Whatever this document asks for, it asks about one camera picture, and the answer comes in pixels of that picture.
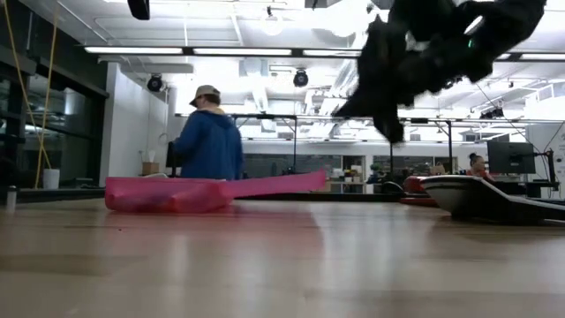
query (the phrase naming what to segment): white cup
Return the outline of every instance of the white cup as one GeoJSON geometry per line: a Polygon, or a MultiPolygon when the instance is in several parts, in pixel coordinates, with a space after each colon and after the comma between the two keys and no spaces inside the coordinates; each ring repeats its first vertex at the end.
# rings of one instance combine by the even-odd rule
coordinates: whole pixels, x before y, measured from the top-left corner
{"type": "Polygon", "coordinates": [[[43,189],[56,190],[59,188],[61,171],[59,169],[43,170],[43,189]]]}

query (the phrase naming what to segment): person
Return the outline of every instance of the person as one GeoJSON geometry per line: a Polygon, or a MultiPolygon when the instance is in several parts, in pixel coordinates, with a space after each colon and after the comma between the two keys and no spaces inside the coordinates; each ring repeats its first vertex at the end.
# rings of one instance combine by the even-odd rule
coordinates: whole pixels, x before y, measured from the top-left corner
{"type": "Polygon", "coordinates": [[[181,178],[241,179],[243,147],[234,121],[220,108],[215,87],[198,87],[191,105],[196,107],[173,143],[182,157],[181,178]]]}
{"type": "Polygon", "coordinates": [[[467,176],[482,177],[487,181],[494,182],[494,178],[486,172],[485,159],[472,153],[469,155],[471,169],[467,170],[467,176]]]}

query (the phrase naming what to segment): wooden floor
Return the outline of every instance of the wooden floor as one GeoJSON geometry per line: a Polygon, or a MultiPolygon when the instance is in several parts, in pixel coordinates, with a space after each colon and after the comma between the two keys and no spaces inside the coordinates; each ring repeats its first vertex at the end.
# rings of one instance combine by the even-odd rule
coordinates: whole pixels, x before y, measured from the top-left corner
{"type": "Polygon", "coordinates": [[[0,216],[0,313],[561,318],[565,227],[452,223],[394,203],[239,202],[207,216],[30,204],[0,216]]]}

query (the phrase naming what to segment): pink plastic tube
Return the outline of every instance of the pink plastic tube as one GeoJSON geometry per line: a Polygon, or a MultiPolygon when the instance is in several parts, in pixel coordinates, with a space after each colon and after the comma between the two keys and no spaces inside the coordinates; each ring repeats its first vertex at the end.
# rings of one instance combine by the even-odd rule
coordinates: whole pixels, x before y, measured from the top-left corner
{"type": "Polygon", "coordinates": [[[204,213],[226,207],[234,198],[312,191],[325,182],[323,170],[239,181],[106,178],[105,201],[108,209],[121,212],[204,213]]]}

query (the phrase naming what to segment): blue hoodie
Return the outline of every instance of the blue hoodie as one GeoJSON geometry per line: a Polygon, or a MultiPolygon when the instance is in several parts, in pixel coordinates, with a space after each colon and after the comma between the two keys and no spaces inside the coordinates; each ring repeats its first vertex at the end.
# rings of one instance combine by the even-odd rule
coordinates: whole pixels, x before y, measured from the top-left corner
{"type": "Polygon", "coordinates": [[[181,178],[241,178],[244,161],[241,134],[220,109],[194,111],[175,140],[175,152],[184,159],[181,178]]]}

